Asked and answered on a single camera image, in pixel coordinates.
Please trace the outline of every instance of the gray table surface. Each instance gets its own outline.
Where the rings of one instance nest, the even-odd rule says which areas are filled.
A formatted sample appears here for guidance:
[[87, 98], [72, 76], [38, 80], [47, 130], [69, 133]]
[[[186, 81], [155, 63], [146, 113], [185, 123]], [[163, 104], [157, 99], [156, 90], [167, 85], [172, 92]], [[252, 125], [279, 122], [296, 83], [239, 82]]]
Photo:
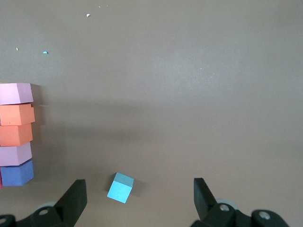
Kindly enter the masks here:
[[[85, 178], [78, 227], [188, 227], [203, 177], [245, 214], [302, 226], [302, 12], [300, 0], [2, 0], [0, 82], [33, 84], [36, 122], [35, 177], [0, 190], [0, 213], [24, 218]], [[135, 179], [126, 204], [107, 198], [116, 172]]]

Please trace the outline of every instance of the screw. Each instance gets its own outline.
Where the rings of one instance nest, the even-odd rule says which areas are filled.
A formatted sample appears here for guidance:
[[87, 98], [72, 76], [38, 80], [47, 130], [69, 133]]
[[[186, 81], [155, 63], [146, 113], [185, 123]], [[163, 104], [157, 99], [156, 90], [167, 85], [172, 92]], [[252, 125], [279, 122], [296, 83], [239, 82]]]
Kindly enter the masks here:
[[6, 218], [1, 218], [0, 219], [0, 225], [6, 222]]
[[48, 210], [47, 210], [47, 208], [45, 208], [44, 210], [39, 212], [39, 215], [44, 215], [44, 214], [47, 214], [47, 213], [48, 213]]
[[222, 211], [229, 211], [229, 207], [227, 205], [225, 205], [225, 204], [221, 204], [220, 205], [220, 210], [222, 210]]
[[263, 219], [270, 220], [270, 215], [267, 212], [265, 212], [265, 211], [260, 211], [259, 215]]

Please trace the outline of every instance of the lavender block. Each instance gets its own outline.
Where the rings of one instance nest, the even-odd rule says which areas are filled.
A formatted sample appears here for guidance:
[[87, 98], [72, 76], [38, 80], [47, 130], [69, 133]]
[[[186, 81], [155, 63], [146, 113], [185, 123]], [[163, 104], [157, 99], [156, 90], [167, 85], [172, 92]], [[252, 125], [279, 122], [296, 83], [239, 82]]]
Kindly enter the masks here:
[[0, 84], [0, 105], [32, 103], [33, 101], [30, 84]]
[[19, 166], [31, 158], [30, 143], [18, 147], [0, 147], [0, 166]]

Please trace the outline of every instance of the cube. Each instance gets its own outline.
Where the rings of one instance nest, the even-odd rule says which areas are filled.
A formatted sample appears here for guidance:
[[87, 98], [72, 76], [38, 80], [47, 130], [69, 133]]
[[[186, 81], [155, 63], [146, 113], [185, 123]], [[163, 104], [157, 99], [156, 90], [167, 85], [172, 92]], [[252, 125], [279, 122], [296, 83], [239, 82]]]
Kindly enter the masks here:
[[2, 177], [1, 177], [1, 171], [0, 171], [0, 189], [3, 188], [3, 184], [2, 184]]
[[23, 186], [25, 183], [34, 178], [33, 161], [19, 166], [0, 167], [3, 186]]
[[18, 147], [0, 147], [0, 166], [19, 166], [31, 158], [30, 143]]
[[0, 126], [0, 146], [21, 146], [32, 140], [32, 124]]
[[0, 105], [0, 125], [23, 125], [35, 122], [31, 104]]
[[33, 101], [30, 84], [0, 84], [0, 105], [31, 103]]
[[109, 189], [107, 197], [122, 203], [126, 203], [128, 196], [133, 188], [133, 183], [133, 178], [123, 175], [121, 173], [116, 173], [116, 176]]

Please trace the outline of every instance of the orange block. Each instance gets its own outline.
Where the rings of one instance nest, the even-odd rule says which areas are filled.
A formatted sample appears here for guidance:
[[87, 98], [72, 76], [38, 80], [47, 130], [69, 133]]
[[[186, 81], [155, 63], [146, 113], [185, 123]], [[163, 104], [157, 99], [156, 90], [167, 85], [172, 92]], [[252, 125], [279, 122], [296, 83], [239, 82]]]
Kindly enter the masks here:
[[32, 124], [0, 126], [0, 146], [21, 146], [32, 140]]
[[23, 125], [35, 122], [31, 104], [0, 105], [0, 125]]

